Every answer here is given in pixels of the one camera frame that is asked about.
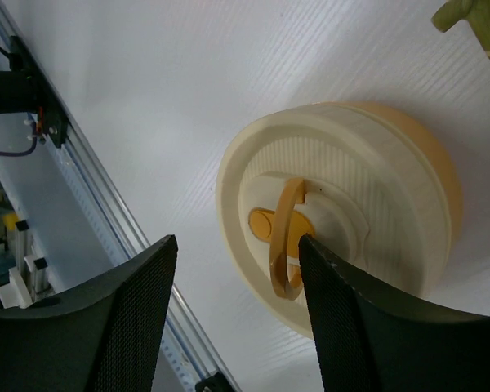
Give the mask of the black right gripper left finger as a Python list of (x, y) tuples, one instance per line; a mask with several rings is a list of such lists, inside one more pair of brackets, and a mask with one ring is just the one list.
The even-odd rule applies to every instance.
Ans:
[(29, 308), (0, 310), (0, 391), (150, 391), (176, 270), (167, 235)]

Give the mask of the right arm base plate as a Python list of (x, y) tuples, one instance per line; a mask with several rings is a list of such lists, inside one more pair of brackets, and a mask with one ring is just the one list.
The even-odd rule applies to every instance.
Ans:
[(24, 41), (16, 35), (10, 36), (11, 71), (20, 71), (33, 88), (36, 102), (35, 113), (39, 115), (42, 132), (49, 136), (57, 149), (67, 140), (69, 118), (56, 90), (38, 66)]

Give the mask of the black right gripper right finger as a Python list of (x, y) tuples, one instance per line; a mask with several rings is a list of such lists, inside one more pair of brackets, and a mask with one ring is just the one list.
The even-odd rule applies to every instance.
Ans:
[(490, 316), (410, 295), (299, 242), (326, 391), (490, 391)]

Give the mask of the orange lunch box bowl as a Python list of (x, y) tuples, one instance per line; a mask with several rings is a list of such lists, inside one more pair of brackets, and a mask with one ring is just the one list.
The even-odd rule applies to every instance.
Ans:
[(375, 102), (349, 102), (347, 105), (388, 127), (425, 162), (443, 200), (448, 215), (449, 245), (453, 246), (461, 235), (464, 198), (461, 181), (448, 150), (428, 127), (402, 111)]

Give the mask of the cream plain lid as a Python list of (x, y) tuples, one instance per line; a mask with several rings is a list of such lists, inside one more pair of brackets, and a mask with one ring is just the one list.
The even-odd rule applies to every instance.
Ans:
[(220, 230), (243, 281), (281, 322), (312, 337), (299, 276), (309, 234), (414, 296), (440, 279), (452, 246), (425, 162), (349, 102), (257, 119), (229, 144), (216, 182)]

